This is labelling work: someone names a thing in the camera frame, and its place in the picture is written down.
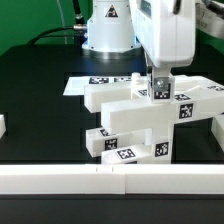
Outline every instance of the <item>robot logo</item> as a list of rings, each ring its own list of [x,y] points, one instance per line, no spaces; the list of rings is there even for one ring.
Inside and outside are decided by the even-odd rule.
[[[115,10],[113,5],[110,7],[110,9],[107,12],[105,17],[113,17],[113,18],[118,17],[117,12],[116,12],[116,10]]]

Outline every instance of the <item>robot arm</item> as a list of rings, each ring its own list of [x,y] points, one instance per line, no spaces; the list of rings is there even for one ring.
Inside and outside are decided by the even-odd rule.
[[[157,92],[174,94],[172,67],[191,64],[195,51],[195,0],[131,0],[134,32],[147,60],[152,61],[149,77],[152,102]]]

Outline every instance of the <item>white plastic housing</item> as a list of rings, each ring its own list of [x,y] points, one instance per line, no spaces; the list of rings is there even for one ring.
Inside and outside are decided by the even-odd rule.
[[[136,45],[128,0],[93,0],[93,14],[87,25],[84,49],[124,52]]]
[[[182,0],[175,15],[175,0],[130,0],[134,31],[156,67],[191,64],[195,52],[195,0]]]

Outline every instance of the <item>green background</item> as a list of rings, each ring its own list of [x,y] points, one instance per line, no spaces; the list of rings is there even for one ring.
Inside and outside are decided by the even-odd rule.
[[[87,20],[92,14],[92,0],[79,0],[82,13]],[[72,0],[60,0],[65,24],[73,25]],[[0,55],[10,47],[26,44],[43,31],[61,27],[62,21],[57,0],[0,0]],[[224,40],[197,32],[197,44],[208,43],[224,54]],[[47,38],[44,44],[63,44],[63,38]]]

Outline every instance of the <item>black tabletop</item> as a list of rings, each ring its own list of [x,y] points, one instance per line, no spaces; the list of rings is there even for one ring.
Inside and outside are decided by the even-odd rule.
[[[173,74],[224,80],[224,57],[210,46]],[[63,96],[71,76],[145,74],[144,56],[122,60],[84,57],[77,46],[16,46],[0,57],[0,114],[7,132],[0,164],[100,163],[85,148],[85,131],[100,127],[83,96]],[[211,133],[211,119],[175,125],[172,163],[222,164],[224,153]],[[220,196],[0,196],[3,223],[221,223]]]

